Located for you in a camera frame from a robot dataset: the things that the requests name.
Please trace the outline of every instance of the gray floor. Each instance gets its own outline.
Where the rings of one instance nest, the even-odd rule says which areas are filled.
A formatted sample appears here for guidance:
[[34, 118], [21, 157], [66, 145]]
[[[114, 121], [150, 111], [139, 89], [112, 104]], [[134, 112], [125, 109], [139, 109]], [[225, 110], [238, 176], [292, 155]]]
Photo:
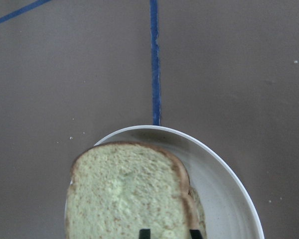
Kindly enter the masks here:
[[[73, 159], [152, 123], [149, 15], [52, 0], [0, 24], [0, 239], [64, 238]], [[267, 239], [299, 239], [299, 0], [164, 0], [159, 26], [162, 125], [230, 165]]]

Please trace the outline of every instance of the bread slice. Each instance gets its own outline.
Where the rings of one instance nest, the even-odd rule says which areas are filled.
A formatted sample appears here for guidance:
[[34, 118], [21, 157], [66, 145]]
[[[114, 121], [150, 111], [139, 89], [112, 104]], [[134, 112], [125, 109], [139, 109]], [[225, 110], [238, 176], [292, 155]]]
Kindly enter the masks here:
[[115, 142], [80, 155], [67, 194], [67, 239], [189, 239], [199, 224], [182, 162], [149, 144]]

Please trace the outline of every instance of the blue line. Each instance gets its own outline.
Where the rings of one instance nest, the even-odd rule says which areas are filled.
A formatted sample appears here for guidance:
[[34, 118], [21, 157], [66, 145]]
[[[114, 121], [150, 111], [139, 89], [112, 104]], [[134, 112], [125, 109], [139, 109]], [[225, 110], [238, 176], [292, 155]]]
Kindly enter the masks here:
[[34, 8], [36, 8], [36, 7], [40, 6], [40, 5], [48, 2], [48, 1], [51, 1], [51, 0], [37, 0], [37, 1], [33, 2], [33, 3], [30, 3], [29, 5], [24, 6], [24, 7], [20, 8], [20, 9], [18, 9], [16, 11], [13, 11], [13, 12], [9, 13], [8, 15], [0, 17], [0, 23], [3, 23], [5, 21], [10, 20], [11, 18], [19, 16], [22, 13], [30, 11], [30, 10], [32, 10], [32, 9], [34, 9]]
[[160, 66], [158, 38], [157, 0], [150, 0], [151, 74], [153, 125], [160, 125]]

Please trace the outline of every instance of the white plate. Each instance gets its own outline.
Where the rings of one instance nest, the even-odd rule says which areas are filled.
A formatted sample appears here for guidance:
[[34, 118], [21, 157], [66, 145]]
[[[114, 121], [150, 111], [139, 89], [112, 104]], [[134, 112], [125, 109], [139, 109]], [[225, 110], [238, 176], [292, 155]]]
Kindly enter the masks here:
[[182, 160], [205, 209], [209, 239], [264, 239], [255, 206], [238, 177], [197, 139], [167, 127], [138, 125], [111, 133], [95, 145], [113, 141], [156, 144]]

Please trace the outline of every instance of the black object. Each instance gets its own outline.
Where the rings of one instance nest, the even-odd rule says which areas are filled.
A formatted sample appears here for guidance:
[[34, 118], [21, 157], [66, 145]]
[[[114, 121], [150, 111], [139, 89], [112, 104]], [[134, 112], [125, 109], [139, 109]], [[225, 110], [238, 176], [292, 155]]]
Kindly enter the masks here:
[[150, 229], [141, 229], [139, 239], [150, 239]]
[[200, 230], [189, 230], [192, 239], [204, 239]]
[[[189, 230], [192, 239], [204, 239], [200, 230]], [[150, 239], [150, 229], [141, 229], [139, 239]]]

